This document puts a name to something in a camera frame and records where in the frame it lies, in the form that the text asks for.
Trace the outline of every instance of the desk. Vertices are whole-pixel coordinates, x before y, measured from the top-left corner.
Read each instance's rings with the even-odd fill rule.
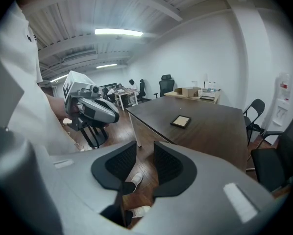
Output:
[[[163,96],[127,110],[139,147],[152,136],[152,141],[167,141],[225,159],[245,172],[247,136],[241,109]],[[170,125],[178,115],[192,118],[186,129]]]
[[[184,98],[184,99],[191,99],[191,100],[197,100],[197,101],[203,101],[203,102],[209,102],[209,103],[214,103],[218,104],[220,100],[220,92],[215,92],[215,98],[213,101],[211,100],[206,100],[206,99],[201,99],[200,96],[191,96],[191,97],[186,97],[182,94],[178,94],[177,92],[168,92],[164,94],[165,96],[173,96],[173,97],[179,97],[179,98]]]
[[[122,104],[122,95],[131,94],[131,93],[134,93],[135,94],[136,105],[138,105],[136,89],[128,90],[128,91],[121,92],[121,93],[115,93],[115,100],[116,100],[117,106],[119,106],[118,99],[117,99],[117,96],[118,96],[119,99],[120,99],[120,101],[121,101],[121,105],[122,105],[122,110],[123,111],[124,111],[124,109],[123,109],[123,104]]]

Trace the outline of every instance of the black chair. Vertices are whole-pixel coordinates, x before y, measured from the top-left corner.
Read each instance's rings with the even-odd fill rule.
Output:
[[[248,118],[247,114],[248,114],[248,110],[250,109],[250,107],[252,107],[253,109],[256,110],[258,116],[251,122],[251,120]],[[252,135],[252,131],[253,131],[253,127],[254,127],[254,122],[255,120],[257,120],[259,118],[259,116],[263,113],[265,109],[265,103],[260,100],[260,99],[256,99],[254,100],[250,106],[245,110],[244,114],[244,122],[245,122],[245,128],[247,131],[247,135],[248,135],[248,145],[250,143],[250,139],[251,139],[251,135]]]
[[[102,98],[105,99],[105,100],[108,100],[107,99],[108,89],[105,87],[105,88],[102,89],[102,92],[103,92]]]
[[[146,96],[145,93],[145,82],[143,79],[140,80],[140,92],[139,95],[137,96],[137,100],[143,102],[143,97]]]
[[[172,92],[175,80],[172,80],[171,75],[163,75],[160,81],[160,96],[164,96],[167,92]]]
[[[271,135],[278,135],[277,148],[259,149],[263,140]],[[251,151],[258,182],[267,190],[274,191],[285,186],[293,177],[293,119],[284,132],[266,131],[255,150]]]

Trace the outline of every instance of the dark wooden tabletop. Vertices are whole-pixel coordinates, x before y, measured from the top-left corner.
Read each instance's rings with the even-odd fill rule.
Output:
[[[164,96],[127,110],[170,143],[246,168],[247,136],[241,109]],[[191,117],[186,129],[170,124],[178,115]]]

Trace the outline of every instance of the white sneaker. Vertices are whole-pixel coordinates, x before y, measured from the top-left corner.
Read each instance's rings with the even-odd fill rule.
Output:
[[[151,206],[141,206],[135,209],[131,209],[130,211],[133,213],[132,218],[143,217],[150,209]]]
[[[133,193],[136,191],[136,188],[137,188],[138,184],[141,183],[142,179],[143,179],[143,174],[141,172],[138,172],[136,175],[133,176],[131,182],[133,182],[136,186]]]

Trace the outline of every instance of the fluorescent light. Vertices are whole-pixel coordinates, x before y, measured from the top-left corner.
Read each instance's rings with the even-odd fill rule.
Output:
[[[134,30],[127,30],[127,29],[95,29],[95,34],[117,34],[117,35],[130,35],[141,37],[143,32],[134,31]]]
[[[64,75],[64,76],[60,76],[60,77],[58,77],[58,78],[56,78],[56,79],[53,79],[53,80],[51,81],[51,83],[52,83],[52,82],[55,82],[55,81],[58,80],[58,79],[61,79],[61,78],[67,77],[67,76],[68,76],[68,74],[67,74],[67,75]]]
[[[101,65],[101,66],[97,66],[97,69],[99,68],[104,68],[104,67],[110,67],[110,66],[116,66],[117,64],[112,64],[112,65]]]

